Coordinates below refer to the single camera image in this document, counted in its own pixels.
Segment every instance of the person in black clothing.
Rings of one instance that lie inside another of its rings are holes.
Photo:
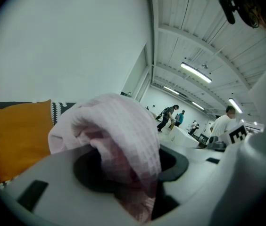
[[[167,124],[169,119],[171,119],[171,120],[173,119],[172,114],[173,114],[174,110],[179,110],[179,106],[174,105],[172,107],[169,107],[167,109],[167,111],[164,113],[163,118],[162,118],[162,122],[157,126],[157,129],[159,132],[161,132],[161,129],[164,128],[164,126]]]
[[[193,135],[195,130],[199,129],[199,124],[196,124],[195,128],[191,129],[190,132],[189,132],[189,135]]]

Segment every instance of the hair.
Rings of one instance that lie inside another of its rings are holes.
[[[226,108],[226,113],[228,113],[228,111],[231,111],[231,110],[236,111],[236,109],[235,109],[233,106],[229,105],[229,106]]]

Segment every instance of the pink towel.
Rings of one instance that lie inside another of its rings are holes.
[[[116,197],[140,223],[149,221],[158,174],[159,140],[153,116],[133,99],[108,94],[64,112],[48,136],[51,154],[90,144],[109,180],[122,183]]]

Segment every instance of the white floor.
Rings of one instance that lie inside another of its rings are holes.
[[[161,129],[162,132],[158,133],[159,140],[160,141],[166,141],[167,136],[170,134],[171,129],[169,129],[169,126],[171,125],[171,122],[169,121],[166,126]]]

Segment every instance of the person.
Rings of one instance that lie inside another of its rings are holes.
[[[175,122],[175,126],[179,127],[184,119],[184,113],[185,111],[182,111],[181,113],[178,114],[177,121]]]
[[[156,120],[159,120],[162,117],[162,115],[166,113],[166,111],[168,110],[168,108],[169,107],[166,107],[155,119]]]
[[[226,131],[228,131],[230,129],[231,126],[231,122],[233,118],[235,118],[236,115],[236,110],[233,106],[229,105],[226,108],[226,114],[220,116],[217,120],[215,120],[215,122],[212,124],[212,126],[210,127],[210,131],[211,134],[209,136],[209,138],[213,137],[213,136],[220,136],[223,133],[225,133]]]
[[[198,123],[197,123],[197,125],[196,125],[196,130],[197,130],[197,129],[199,129],[199,124],[198,124]],[[195,130],[195,131],[196,131],[196,130]],[[194,133],[195,133],[195,131],[194,131]]]
[[[189,132],[189,135],[193,135],[194,131],[196,130],[197,122],[194,121],[193,124],[191,125],[191,130]]]
[[[157,126],[159,132],[161,132],[161,129],[164,128],[169,119],[173,120],[172,114],[174,110],[179,110],[179,105],[173,105],[172,107],[169,107],[167,111],[164,113],[162,122]]]

